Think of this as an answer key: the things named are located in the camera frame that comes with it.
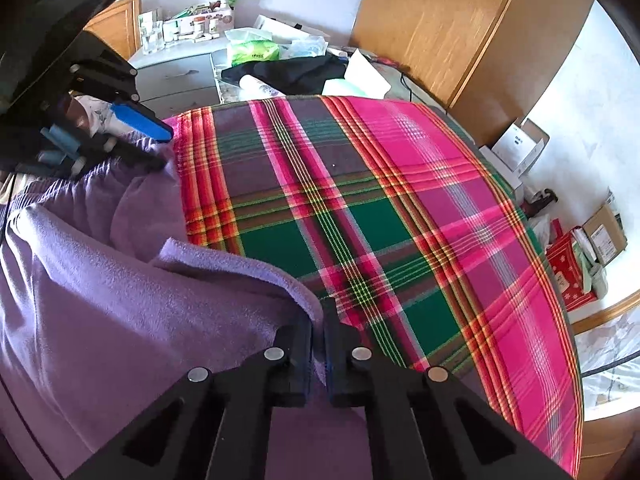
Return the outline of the green tissue pack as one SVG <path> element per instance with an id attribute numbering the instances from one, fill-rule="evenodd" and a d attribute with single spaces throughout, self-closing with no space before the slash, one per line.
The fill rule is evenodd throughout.
<path id="1" fill-rule="evenodd" d="M 280 46 L 273 41 L 272 33 L 251 27 L 229 29 L 224 32 L 228 40 L 227 58 L 231 66 L 248 62 L 277 61 Z"/>

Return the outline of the wooden wardrobe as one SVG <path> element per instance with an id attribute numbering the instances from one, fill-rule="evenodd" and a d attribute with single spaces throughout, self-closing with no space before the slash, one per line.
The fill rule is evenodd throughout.
<path id="1" fill-rule="evenodd" d="M 389 58 L 477 144 L 544 94 L 593 0 L 361 0 L 350 42 Z"/>

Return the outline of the pink plaid bed cover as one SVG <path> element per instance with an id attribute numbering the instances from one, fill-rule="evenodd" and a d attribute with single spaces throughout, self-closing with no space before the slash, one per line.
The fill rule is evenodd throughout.
<path id="1" fill-rule="evenodd" d="M 169 119 L 186 234 L 335 300 L 394 363 L 440 365 L 569 474 L 577 356 L 550 264 L 506 182 L 433 107 L 354 96 Z"/>

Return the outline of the black cloth on table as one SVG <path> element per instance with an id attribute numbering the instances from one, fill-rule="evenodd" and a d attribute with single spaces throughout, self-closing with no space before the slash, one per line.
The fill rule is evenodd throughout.
<path id="1" fill-rule="evenodd" d="M 308 58 L 247 62 L 226 68 L 221 72 L 221 79 L 239 86 L 240 79 L 250 75 L 286 96 L 314 96 L 322 93 L 327 80 L 342 79 L 346 68 L 346 62 L 328 53 Z"/>

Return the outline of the black spray bottle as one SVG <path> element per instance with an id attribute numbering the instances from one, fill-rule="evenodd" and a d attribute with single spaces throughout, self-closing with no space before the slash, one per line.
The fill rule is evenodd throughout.
<path id="1" fill-rule="evenodd" d="M 558 196 L 556 196 L 551 188 L 544 188 L 535 193 L 531 198 L 524 198 L 521 208 L 526 218 L 530 219 L 536 217 L 544 208 L 556 203 L 558 200 Z"/>

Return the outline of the curtain with cartoon prints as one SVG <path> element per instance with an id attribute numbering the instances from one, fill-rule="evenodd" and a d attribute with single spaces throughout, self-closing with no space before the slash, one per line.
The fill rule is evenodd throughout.
<path id="1" fill-rule="evenodd" d="M 639 407 L 639 308 L 575 337 L 585 420 Z"/>

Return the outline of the cardboard box with label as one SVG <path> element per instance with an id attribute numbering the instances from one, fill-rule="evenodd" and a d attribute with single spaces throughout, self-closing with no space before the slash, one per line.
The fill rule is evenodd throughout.
<path id="1" fill-rule="evenodd" d="M 607 266 L 627 247 L 626 235 L 608 204 L 603 204 L 582 225 L 582 229 L 602 266 Z"/>

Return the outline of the white small box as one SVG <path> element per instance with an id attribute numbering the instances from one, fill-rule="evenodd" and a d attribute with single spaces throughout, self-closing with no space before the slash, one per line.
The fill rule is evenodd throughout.
<path id="1" fill-rule="evenodd" d="M 480 152 L 512 188 L 521 184 L 521 176 L 533 167 L 550 140 L 529 118 L 514 122 L 490 148 L 484 145 Z"/>

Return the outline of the wooden door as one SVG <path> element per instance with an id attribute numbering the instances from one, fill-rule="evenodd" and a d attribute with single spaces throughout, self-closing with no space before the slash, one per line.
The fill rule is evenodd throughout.
<path id="1" fill-rule="evenodd" d="M 578 479 L 604 479 L 638 431 L 638 408 L 585 422 Z"/>

